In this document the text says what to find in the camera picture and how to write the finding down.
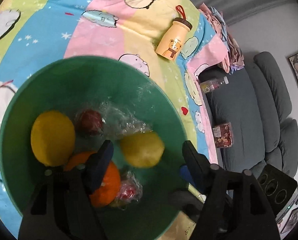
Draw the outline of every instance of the yellow fruit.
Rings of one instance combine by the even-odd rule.
[[[75,137],[70,119],[52,110],[35,120],[30,135],[31,148],[36,159],[45,166],[60,166],[72,155]]]
[[[156,132],[136,133],[120,141],[126,161],[137,168],[151,168],[158,164],[164,143]]]

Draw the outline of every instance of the white wall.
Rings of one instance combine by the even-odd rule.
[[[298,4],[289,3],[260,12],[230,26],[228,30],[247,59],[262,51],[274,56],[290,94],[290,117],[296,119],[298,124],[298,85],[287,60],[298,52]],[[298,182],[298,169],[295,179]]]

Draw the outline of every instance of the red heart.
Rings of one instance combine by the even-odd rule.
[[[184,115],[187,115],[187,113],[189,112],[189,110],[187,108],[185,108],[184,106],[181,107],[181,110]]]

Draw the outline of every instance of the yellow bottle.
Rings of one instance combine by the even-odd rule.
[[[187,20],[177,17],[173,20],[172,26],[163,35],[156,53],[174,61],[179,55],[187,37],[187,33],[191,31],[192,24]]]

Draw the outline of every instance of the bottle lid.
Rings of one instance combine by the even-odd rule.
[[[190,29],[190,31],[192,29],[192,24],[183,18],[177,17],[177,18],[174,18],[173,21],[180,22],[180,23],[184,24],[185,26],[187,26]]]

